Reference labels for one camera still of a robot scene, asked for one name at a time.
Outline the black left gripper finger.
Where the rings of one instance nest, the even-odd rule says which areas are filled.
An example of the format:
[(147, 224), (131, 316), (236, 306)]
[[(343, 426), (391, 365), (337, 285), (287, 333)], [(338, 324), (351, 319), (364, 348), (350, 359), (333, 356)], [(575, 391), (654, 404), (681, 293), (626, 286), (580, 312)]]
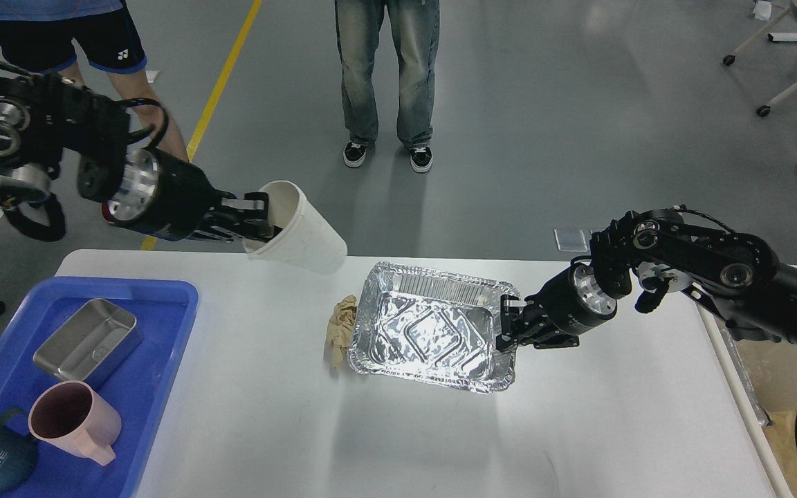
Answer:
[(231, 192), (220, 192), (221, 198), (215, 210), (237, 217), (240, 221), (267, 221), (269, 219), (270, 198), (266, 192), (246, 192), (237, 198)]
[(250, 239), (268, 243), (276, 236), (276, 226), (262, 219), (245, 219), (230, 216), (205, 216), (191, 240), (232, 242)]

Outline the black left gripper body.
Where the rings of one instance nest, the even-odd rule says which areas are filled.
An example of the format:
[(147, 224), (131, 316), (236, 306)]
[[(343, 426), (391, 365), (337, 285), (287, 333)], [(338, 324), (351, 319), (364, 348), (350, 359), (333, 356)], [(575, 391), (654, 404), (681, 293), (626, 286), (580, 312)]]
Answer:
[(142, 148), (127, 154), (121, 184), (102, 203), (102, 215), (118, 228), (179, 241), (193, 237), (222, 198), (200, 168), (164, 151)]

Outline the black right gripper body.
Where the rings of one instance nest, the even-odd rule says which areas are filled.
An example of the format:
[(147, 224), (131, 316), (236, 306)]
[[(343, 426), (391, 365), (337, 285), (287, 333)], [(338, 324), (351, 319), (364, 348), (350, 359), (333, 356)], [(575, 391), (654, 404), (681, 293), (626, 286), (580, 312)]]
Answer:
[(524, 300), (523, 344), (538, 349), (578, 346), (578, 336), (617, 310), (617, 300), (601, 289), (586, 264), (570, 265)]

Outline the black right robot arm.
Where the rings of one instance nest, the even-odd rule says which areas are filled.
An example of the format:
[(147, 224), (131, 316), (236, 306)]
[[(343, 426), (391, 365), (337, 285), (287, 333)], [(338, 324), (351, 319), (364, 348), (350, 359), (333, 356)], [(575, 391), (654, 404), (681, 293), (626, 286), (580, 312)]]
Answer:
[[(578, 346), (579, 336), (616, 315), (618, 299), (642, 293), (636, 311), (653, 312), (681, 291), (721, 320), (734, 340), (797, 344), (797, 268), (778, 261), (765, 240), (721, 223), (684, 221), (684, 205), (629, 211), (589, 239), (589, 253), (535, 294), (503, 295), (500, 352)], [(794, 425), (797, 451), (797, 411)]]

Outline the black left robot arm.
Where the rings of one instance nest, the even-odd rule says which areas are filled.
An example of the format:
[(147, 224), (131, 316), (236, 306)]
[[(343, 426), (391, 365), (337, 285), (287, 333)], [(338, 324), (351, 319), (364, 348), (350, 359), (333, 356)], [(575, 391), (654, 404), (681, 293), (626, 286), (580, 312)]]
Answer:
[(169, 122), (130, 130), (131, 107), (58, 75), (33, 75), (0, 61), (0, 208), (23, 235), (57, 241), (66, 233), (51, 183), (64, 150), (77, 152), (77, 190), (116, 227), (168, 241), (250, 239), (281, 233), (265, 192), (242, 199), (211, 186), (205, 173), (159, 149)]

